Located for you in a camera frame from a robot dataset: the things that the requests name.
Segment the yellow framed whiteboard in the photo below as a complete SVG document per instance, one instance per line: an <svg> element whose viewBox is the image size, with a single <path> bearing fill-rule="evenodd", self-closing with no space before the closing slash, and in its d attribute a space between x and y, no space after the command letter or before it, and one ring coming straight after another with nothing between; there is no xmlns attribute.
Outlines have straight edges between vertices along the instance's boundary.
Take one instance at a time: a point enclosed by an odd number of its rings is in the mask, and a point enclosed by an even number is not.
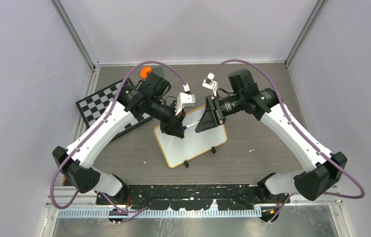
<svg viewBox="0 0 371 237"><path fill-rule="evenodd" d="M183 124L188 125L199 120L204 110L205 106L200 106L187 112ZM187 128L183 139L162 133L159 125L154 128L155 138L168 167L180 166L185 160L189 162L206 152L211 152L212 147L217 148L228 140L224 125L200 133L195 132L196 126Z"/></svg>

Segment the white marker pen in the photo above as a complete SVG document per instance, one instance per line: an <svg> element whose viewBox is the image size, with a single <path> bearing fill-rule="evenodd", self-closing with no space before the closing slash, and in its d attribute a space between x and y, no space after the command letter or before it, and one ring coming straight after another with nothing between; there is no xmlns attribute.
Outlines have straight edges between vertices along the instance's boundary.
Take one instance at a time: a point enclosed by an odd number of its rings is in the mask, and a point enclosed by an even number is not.
<svg viewBox="0 0 371 237"><path fill-rule="evenodd" d="M184 127L185 127L185 128L190 128L190 127L192 127L192 126L198 125L198 123L199 123L199 121L197 120L197 121L194 121L194 122L192 122L192 123L190 123L190 124L188 124L188 125L186 125L186 126L184 126Z"/></svg>

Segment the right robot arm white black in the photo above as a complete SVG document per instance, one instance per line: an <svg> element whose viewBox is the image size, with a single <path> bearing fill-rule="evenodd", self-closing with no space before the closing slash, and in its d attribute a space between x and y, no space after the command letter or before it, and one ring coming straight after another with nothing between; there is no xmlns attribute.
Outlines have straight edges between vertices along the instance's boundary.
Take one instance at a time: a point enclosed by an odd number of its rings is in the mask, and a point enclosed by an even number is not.
<svg viewBox="0 0 371 237"><path fill-rule="evenodd" d="M342 152L331 151L299 125L295 119L287 118L289 111L281 106L274 90L259 90L249 70L241 69L228 76L232 94L225 98L206 97L206 108L195 128L196 133L223 125L226 117L239 111L253 115L268 126L293 152L303 170L279 174L271 173L261 179L258 197L263 202L271 202L278 194L298 193L310 201L316 200L335 185L342 173L332 163L344 168L347 158Z"/></svg>

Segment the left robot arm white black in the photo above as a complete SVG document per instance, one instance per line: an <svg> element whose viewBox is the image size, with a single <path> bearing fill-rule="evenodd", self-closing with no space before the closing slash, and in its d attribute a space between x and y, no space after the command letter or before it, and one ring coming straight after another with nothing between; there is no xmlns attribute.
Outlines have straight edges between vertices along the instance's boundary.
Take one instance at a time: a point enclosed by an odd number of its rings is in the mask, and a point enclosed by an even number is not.
<svg viewBox="0 0 371 237"><path fill-rule="evenodd" d="M162 102L162 96L170 83L155 73L148 74L139 86L123 81L116 97L105 112L77 141L68 147L56 147L53 158L61 173L81 194L98 191L108 194L115 204L126 201L127 191L114 175L106 174L93 167L101 151L127 122L127 117L148 114L160 121L162 133L184 138L183 120L185 112L181 102L170 107Z"/></svg>

